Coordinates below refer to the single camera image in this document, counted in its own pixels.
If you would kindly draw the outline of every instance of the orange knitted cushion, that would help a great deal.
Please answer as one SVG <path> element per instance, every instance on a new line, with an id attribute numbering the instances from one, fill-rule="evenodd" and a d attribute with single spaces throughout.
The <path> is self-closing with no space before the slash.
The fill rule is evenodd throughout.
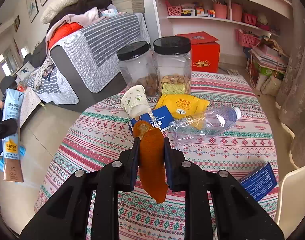
<path id="1" fill-rule="evenodd" d="M 60 41 L 62 38 L 68 36 L 71 33 L 76 32 L 77 30 L 82 29 L 83 26 L 81 26 L 78 23 L 66 23 L 63 26 L 59 27 L 55 32 L 52 38 L 49 41 L 49 49 L 56 44 L 57 41 Z"/>

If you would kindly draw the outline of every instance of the plastic jar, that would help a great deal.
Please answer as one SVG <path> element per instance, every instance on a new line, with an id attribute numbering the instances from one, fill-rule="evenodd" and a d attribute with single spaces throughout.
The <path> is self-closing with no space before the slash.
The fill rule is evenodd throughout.
<path id="1" fill-rule="evenodd" d="M 142 85 L 147 97 L 155 96 L 158 90 L 158 75 L 147 42 L 138 41 L 126 45 L 118 50 L 117 57 L 117 67 L 128 87 Z"/>
<path id="2" fill-rule="evenodd" d="M 190 94 L 191 43 L 180 36 L 154 41 L 153 64 L 158 69 L 158 94 Z"/>

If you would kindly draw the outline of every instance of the gray curtain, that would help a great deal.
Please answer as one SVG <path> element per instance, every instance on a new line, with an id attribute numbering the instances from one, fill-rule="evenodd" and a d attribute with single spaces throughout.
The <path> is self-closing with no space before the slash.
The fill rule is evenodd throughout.
<path id="1" fill-rule="evenodd" d="M 280 120 L 295 134 L 291 154 L 298 167 L 305 165 L 305 8 L 292 0 L 294 44 L 276 101 Z"/>

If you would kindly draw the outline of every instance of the metal screw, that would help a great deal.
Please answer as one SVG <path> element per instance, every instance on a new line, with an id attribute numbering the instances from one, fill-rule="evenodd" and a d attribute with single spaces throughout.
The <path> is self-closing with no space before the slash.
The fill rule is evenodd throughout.
<path id="1" fill-rule="evenodd" d="M 85 174 L 85 172 L 83 170 L 77 170 L 75 172 L 75 176 L 76 177 L 82 177 Z"/>
<path id="2" fill-rule="evenodd" d="M 228 171 L 219 171 L 219 175 L 223 178 L 226 178 L 226 177 L 228 177 L 229 173 L 228 173 Z"/>
<path id="3" fill-rule="evenodd" d="M 115 161 L 112 163 L 112 166 L 115 167 L 115 168 L 118 168 L 122 165 L 122 163 L 120 161 Z"/>
<path id="4" fill-rule="evenodd" d="M 181 165 L 185 168 L 189 168 L 191 166 L 191 162 L 188 162 L 188 161 L 184 161 L 181 163 Z"/>

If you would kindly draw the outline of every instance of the person's hand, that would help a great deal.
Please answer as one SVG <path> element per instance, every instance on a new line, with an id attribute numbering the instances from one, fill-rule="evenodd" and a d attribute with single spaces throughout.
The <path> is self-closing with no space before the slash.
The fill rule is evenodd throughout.
<path id="1" fill-rule="evenodd" d="M 0 109 L 4 108 L 5 103 L 3 101 L 0 101 Z"/>

